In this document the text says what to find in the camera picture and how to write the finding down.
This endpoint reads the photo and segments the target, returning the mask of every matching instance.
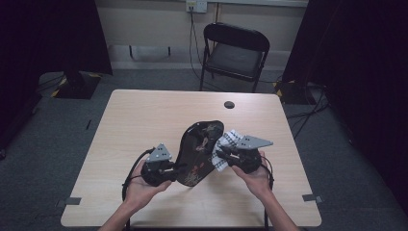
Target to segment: black chair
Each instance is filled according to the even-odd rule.
[[[258,85],[261,71],[269,51],[269,41],[260,32],[225,23],[212,23],[204,28],[204,60],[201,70],[200,90],[203,88],[205,70],[214,73],[255,82]],[[210,42],[216,43],[210,52]]]

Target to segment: person's left hand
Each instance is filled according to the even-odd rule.
[[[159,192],[165,191],[171,185],[171,181],[165,181],[158,187],[147,184],[140,176],[144,160],[140,161],[132,173],[132,177],[138,176],[129,183],[124,204],[130,206],[135,212],[146,206],[150,200]]]

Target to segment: human arm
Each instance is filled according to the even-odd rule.
[[[140,161],[132,176],[140,176],[144,161]],[[128,186],[125,200],[119,205],[114,214],[99,228],[99,231],[122,230],[126,221],[137,211],[145,207],[159,192],[165,191],[171,181],[165,181],[158,187],[148,185],[143,178],[133,178]]]
[[[266,166],[265,153],[260,151],[260,154],[263,157],[262,164]],[[249,174],[244,173],[242,169],[236,166],[232,166],[232,169],[241,177],[249,190],[262,202],[267,210],[269,220],[276,231],[299,230],[270,189],[268,173],[263,167],[259,167],[256,171]]]

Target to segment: chair seat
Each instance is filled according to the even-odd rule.
[[[262,52],[218,43],[208,59],[207,67],[256,78],[262,55]]]

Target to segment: black curtain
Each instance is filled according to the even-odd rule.
[[[64,65],[112,74],[93,0],[0,2],[0,146],[31,98],[38,78]]]
[[[408,2],[310,0],[283,81],[315,82],[408,214]]]

